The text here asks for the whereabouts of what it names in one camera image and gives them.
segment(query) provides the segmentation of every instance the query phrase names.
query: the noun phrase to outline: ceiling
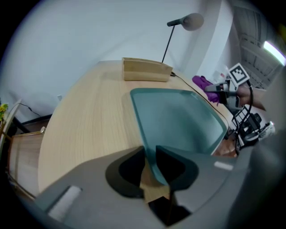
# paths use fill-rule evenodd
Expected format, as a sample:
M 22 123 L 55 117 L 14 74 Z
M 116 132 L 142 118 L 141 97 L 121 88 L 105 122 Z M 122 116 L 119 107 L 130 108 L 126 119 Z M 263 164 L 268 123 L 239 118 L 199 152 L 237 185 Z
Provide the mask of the ceiling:
M 270 42 L 286 54 L 286 45 L 261 11 L 248 0 L 233 0 L 234 25 L 240 40 L 241 64 L 254 87 L 267 89 L 283 66 L 263 47 Z

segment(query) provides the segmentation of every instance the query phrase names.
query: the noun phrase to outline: baseboard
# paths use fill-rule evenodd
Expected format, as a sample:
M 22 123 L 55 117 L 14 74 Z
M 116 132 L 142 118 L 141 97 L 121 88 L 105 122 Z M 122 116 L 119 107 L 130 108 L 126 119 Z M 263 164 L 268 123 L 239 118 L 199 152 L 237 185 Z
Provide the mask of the baseboard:
M 52 114 L 48 114 L 48 115 L 41 116 L 41 117 L 36 118 L 36 119 L 32 119 L 32 120 L 23 122 L 22 125 L 27 125 L 27 124 L 31 124 L 31 123 L 36 123 L 36 122 L 39 122 L 39 121 L 43 121 L 43 120 L 46 120 L 46 119 L 50 119 L 51 117 L 52 117 Z

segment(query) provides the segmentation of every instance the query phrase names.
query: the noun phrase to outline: wall outlet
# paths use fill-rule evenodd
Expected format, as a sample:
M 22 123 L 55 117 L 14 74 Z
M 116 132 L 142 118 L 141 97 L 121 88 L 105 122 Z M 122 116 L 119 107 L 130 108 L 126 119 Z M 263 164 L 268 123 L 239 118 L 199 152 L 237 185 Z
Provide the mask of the wall outlet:
M 62 98 L 63 98 L 62 95 L 58 95 L 57 97 L 58 97 L 58 100 L 59 100 L 59 101 L 61 101 Z

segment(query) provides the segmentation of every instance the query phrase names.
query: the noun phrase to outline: desk lamp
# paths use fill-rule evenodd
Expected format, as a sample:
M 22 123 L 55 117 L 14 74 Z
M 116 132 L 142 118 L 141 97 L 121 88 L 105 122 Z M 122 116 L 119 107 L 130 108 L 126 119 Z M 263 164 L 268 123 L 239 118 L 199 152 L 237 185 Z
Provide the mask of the desk lamp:
M 173 35 L 173 31 L 174 31 L 174 28 L 176 25 L 182 25 L 183 28 L 187 31 L 195 31 L 195 30 L 201 28 L 203 23 L 204 23 L 204 18 L 199 13 L 191 13 L 185 17 L 182 17 L 181 19 L 177 19 L 177 20 L 168 22 L 167 26 L 169 26 L 169 27 L 173 26 L 173 29 L 171 31 L 171 35 L 170 35 L 170 38 L 169 38 L 169 41 L 168 41 L 168 44 L 167 44 L 167 47 L 166 47 L 166 50 L 164 53 L 164 57 L 162 59 L 162 63 L 164 61 L 164 58 L 165 58 L 171 37 Z

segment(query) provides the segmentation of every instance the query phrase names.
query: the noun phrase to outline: white strip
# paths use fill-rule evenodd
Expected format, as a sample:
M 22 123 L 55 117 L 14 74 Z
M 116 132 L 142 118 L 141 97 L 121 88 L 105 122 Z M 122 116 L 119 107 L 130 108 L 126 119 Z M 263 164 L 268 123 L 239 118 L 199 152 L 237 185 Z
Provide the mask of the white strip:
M 220 161 L 216 161 L 214 163 L 214 166 L 217 167 L 217 168 L 220 168 L 220 169 L 223 169 L 223 170 L 229 170 L 229 171 L 231 171 L 233 169 L 232 165 L 229 165 L 229 164 L 226 164 L 226 163 L 223 163 L 223 162 L 220 162 Z
M 285 57 L 275 48 L 273 45 L 271 45 L 269 42 L 265 41 L 263 47 L 270 52 L 273 56 L 276 57 L 277 60 L 280 61 L 280 63 L 283 64 L 283 66 L 286 65 L 286 59 Z
M 81 189 L 76 186 L 70 186 L 65 194 L 58 200 L 58 202 L 48 212 L 48 215 L 53 219 L 62 222 L 67 211 L 72 206 L 75 199 L 80 195 Z

